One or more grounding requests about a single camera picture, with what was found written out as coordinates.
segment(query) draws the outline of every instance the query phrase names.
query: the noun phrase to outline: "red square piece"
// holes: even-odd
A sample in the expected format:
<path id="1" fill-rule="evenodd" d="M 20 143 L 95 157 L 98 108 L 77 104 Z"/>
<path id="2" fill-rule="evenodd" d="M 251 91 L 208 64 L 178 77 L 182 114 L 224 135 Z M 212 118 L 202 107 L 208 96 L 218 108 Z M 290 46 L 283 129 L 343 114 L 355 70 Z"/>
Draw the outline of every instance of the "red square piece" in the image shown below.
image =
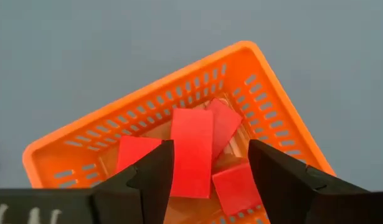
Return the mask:
<path id="1" fill-rule="evenodd" d="M 214 114 L 212 160 L 215 160 L 240 126 L 242 117 L 217 98 L 211 101 L 206 110 L 210 110 Z"/>
<path id="2" fill-rule="evenodd" d="M 212 175 L 212 112 L 175 109 L 171 139 L 174 140 L 171 196 L 209 198 Z"/>
<path id="3" fill-rule="evenodd" d="M 212 176 L 223 212 L 230 216 L 262 204 L 249 163 Z"/>
<path id="4" fill-rule="evenodd" d="M 119 150 L 116 173 L 139 161 L 162 143 L 160 139 L 122 136 Z"/>

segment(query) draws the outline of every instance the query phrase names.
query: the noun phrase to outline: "orange plastic basket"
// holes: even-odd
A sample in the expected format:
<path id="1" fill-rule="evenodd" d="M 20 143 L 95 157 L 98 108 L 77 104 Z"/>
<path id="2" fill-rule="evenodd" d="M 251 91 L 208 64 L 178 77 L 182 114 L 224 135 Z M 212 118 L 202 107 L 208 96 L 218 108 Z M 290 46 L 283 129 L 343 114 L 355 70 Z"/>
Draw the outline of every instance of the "orange plastic basket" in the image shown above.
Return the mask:
<path id="1" fill-rule="evenodd" d="M 194 108 L 213 97 L 226 99 L 244 116 L 236 156 L 246 157 L 248 140 L 260 139 L 334 175 L 259 48 L 241 41 L 30 144 L 23 162 L 31 184 L 94 186 L 114 172 L 121 135 L 157 132 L 170 124 L 173 108 Z M 158 135 L 166 138 L 162 130 Z M 166 223 L 269 223 L 262 207 L 226 217 L 218 204 L 214 192 L 210 200 L 171 198 Z"/>

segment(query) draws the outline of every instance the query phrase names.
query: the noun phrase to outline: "gray wall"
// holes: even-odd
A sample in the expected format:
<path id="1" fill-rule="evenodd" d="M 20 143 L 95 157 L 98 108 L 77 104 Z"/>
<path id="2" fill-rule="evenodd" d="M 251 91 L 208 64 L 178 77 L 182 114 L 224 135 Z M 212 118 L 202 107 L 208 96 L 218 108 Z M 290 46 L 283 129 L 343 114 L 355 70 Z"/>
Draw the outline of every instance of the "gray wall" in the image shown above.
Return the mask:
<path id="1" fill-rule="evenodd" d="M 256 42 L 340 178 L 383 189 L 383 0 L 0 0 L 0 187 L 33 140 Z"/>

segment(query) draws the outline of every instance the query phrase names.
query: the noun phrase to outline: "basket rim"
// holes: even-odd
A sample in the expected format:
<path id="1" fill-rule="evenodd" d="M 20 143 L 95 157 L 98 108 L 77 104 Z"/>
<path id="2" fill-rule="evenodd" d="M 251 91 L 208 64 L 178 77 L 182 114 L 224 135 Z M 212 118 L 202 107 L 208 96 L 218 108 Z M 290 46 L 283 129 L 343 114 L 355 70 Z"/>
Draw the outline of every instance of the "basket rim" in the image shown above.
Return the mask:
<path id="1" fill-rule="evenodd" d="M 156 80 L 139 90 L 136 90 L 126 96 L 123 96 L 105 106 L 103 106 L 100 109 L 97 109 L 89 114 L 86 114 L 85 116 L 79 118 L 78 120 L 75 120 L 43 137 L 41 137 L 38 140 L 35 140 L 31 144 L 29 144 L 22 155 L 22 163 L 24 165 L 24 168 L 27 172 L 29 181 L 31 182 L 31 186 L 33 188 L 42 188 L 42 180 L 40 179 L 36 166 L 34 164 L 34 161 L 32 159 L 32 155 L 34 152 L 36 152 L 38 149 L 54 142 L 58 141 L 59 139 L 62 139 L 72 133 L 76 129 L 83 128 L 84 126 L 94 122 L 97 119 L 103 118 L 109 113 L 112 113 L 118 109 L 120 109 L 123 105 L 126 105 L 128 103 L 131 103 L 134 100 L 137 100 L 138 98 L 142 98 L 146 95 L 148 95 L 150 92 L 158 89 L 160 86 L 167 85 L 171 83 L 174 80 L 177 80 L 178 78 L 181 78 L 185 73 L 191 73 L 193 71 L 196 71 L 200 69 L 201 67 L 215 62 L 219 60 L 220 58 L 223 58 L 227 55 L 230 55 L 236 51 L 239 51 L 241 49 L 250 49 L 260 62 L 260 65 L 262 66 L 262 69 L 267 74 L 268 79 L 270 80 L 272 86 L 274 87 L 275 91 L 277 92 L 281 103 L 287 110 L 287 113 L 290 115 L 292 121 L 298 128 L 300 134 L 302 135 L 303 140 L 310 148 L 312 154 L 318 161 L 318 164 L 320 167 L 327 173 L 331 175 L 335 175 L 335 172 L 331 168 L 331 166 L 328 164 L 326 158 L 324 157 L 324 154 L 320 151 L 318 145 L 314 141 L 312 135 L 308 131 L 308 128 L 305 126 L 304 122 L 302 121 L 300 115 L 298 114 L 297 110 L 293 106 L 291 100 L 289 99 L 288 95 L 286 94 L 285 90 L 281 86 L 280 81 L 277 79 L 276 75 L 274 74 L 273 70 L 270 68 L 268 62 L 266 61 L 266 58 L 264 57 L 262 51 L 258 48 L 258 46 L 250 41 L 250 40 L 241 40 L 235 44 L 232 44 L 222 50 L 216 51 L 213 54 L 210 54 L 198 61 L 195 61 L 192 64 L 186 65 L 185 67 L 170 73 L 169 75 L 166 75 L 165 77 Z"/>

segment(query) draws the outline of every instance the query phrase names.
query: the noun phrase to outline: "red rectangle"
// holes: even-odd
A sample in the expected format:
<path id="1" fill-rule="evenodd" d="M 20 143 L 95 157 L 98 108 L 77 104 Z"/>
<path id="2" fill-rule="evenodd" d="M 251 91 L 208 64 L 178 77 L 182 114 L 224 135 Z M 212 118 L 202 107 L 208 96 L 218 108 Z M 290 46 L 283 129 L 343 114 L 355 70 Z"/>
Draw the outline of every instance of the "red rectangle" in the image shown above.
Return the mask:
<path id="1" fill-rule="evenodd" d="M 118 150 L 116 173 L 133 165 L 161 143 L 162 140 L 160 139 L 122 136 Z"/>
<path id="2" fill-rule="evenodd" d="M 215 160 L 240 126 L 242 117 L 217 98 L 211 101 L 206 110 L 214 114 L 212 160 Z"/>
<path id="3" fill-rule="evenodd" d="M 212 176 L 223 212 L 230 216 L 262 204 L 249 163 Z"/>
<path id="4" fill-rule="evenodd" d="M 174 140 L 171 196 L 209 198 L 213 141 L 212 112 L 175 109 L 171 139 Z"/>

